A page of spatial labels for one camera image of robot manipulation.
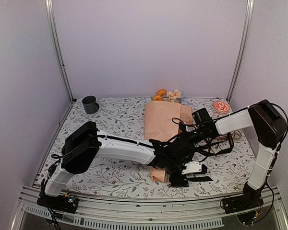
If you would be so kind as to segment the black printed ribbon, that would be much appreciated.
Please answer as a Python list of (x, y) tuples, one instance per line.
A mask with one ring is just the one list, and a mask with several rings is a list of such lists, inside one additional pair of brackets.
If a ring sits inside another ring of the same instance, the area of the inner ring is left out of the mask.
[(234, 147), (234, 139), (232, 134), (228, 133), (226, 136), (222, 135), (217, 138), (201, 139), (197, 141), (194, 146), (195, 153), (191, 159), (203, 162), (209, 157), (230, 153)]

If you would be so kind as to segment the peach wrapping paper sheet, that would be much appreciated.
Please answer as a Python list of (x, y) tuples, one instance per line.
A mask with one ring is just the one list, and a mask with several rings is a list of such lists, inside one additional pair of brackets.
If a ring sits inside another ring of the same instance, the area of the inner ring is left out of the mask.
[(151, 101), (144, 107), (144, 138), (168, 141), (179, 133), (179, 126), (172, 118), (179, 118), (186, 124), (192, 124), (192, 108), (180, 103)]

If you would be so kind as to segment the orange fake flower stem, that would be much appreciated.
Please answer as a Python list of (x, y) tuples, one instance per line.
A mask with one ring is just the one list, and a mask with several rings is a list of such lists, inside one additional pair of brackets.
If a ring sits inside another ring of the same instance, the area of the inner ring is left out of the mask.
[(160, 89), (156, 94), (151, 97), (151, 101), (164, 101), (172, 103), (181, 103), (182, 92), (178, 89), (167, 91), (165, 89)]

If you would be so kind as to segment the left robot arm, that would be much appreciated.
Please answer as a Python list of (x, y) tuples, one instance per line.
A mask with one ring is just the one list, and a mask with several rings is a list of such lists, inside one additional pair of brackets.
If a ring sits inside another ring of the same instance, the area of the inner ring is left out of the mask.
[(193, 161), (198, 151), (195, 142), (200, 136), (195, 132), (183, 132), (169, 141), (155, 139), (134, 140), (112, 136), (96, 127), (95, 122), (86, 122), (69, 135), (61, 153), (53, 154), (55, 165), (50, 168), (43, 182), (43, 200), (57, 208), (62, 203), (61, 190), (76, 174), (86, 172), (95, 158), (113, 158), (134, 161), (154, 168), (166, 169), (173, 187), (188, 186), (187, 175), (206, 173), (207, 167)]

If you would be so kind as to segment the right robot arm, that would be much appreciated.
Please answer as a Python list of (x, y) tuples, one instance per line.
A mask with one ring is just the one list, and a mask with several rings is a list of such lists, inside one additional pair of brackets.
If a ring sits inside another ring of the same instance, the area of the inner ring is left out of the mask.
[(199, 141), (240, 131), (242, 139), (230, 152), (230, 162), (222, 163), (212, 171), (221, 180), (217, 190), (222, 193), (247, 192), (239, 197), (239, 205), (249, 209), (257, 201), (255, 191), (266, 184), (277, 159), (281, 145), (288, 134), (288, 115), (282, 107), (268, 100), (212, 119), (206, 109), (194, 113), (196, 129), (192, 131)]

